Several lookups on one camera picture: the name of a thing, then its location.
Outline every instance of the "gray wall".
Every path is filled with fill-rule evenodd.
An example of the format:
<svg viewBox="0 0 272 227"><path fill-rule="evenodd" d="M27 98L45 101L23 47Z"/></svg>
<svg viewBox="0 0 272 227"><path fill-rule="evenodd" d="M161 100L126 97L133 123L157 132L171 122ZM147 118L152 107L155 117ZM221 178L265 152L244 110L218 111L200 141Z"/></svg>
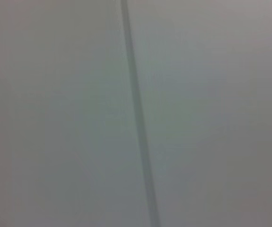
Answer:
<svg viewBox="0 0 272 227"><path fill-rule="evenodd" d="M272 0L129 7L162 227L272 226Z"/></svg>
<svg viewBox="0 0 272 227"><path fill-rule="evenodd" d="M0 1L0 227L148 227L118 0Z"/></svg>

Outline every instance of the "white surface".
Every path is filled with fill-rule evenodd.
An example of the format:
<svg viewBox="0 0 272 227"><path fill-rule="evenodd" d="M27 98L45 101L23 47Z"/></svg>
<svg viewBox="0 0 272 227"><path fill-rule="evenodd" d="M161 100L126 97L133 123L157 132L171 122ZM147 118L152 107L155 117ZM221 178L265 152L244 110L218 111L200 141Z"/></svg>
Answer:
<svg viewBox="0 0 272 227"><path fill-rule="evenodd" d="M149 226L120 10L0 1L0 226Z"/></svg>
<svg viewBox="0 0 272 227"><path fill-rule="evenodd" d="M129 6L162 227L272 226L272 0Z"/></svg>

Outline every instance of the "dark line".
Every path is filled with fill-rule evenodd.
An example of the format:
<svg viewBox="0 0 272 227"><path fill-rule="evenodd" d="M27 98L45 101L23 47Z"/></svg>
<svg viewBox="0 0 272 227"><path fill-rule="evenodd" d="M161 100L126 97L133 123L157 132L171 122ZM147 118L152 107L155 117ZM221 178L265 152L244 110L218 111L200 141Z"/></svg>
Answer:
<svg viewBox="0 0 272 227"><path fill-rule="evenodd" d="M161 227L160 216L157 206L156 191L152 176L151 162L149 157L149 145L144 122L143 105L140 94L139 78L136 67L134 48L132 45L132 29L130 15L128 10L128 0L121 0L121 10L123 17L123 29L125 37L125 45L127 52L127 60L130 69L131 88L133 106L135 112L135 120L137 126L138 142L140 146L140 154L142 161L142 169L146 190L146 198L148 202L149 218L151 227Z"/></svg>

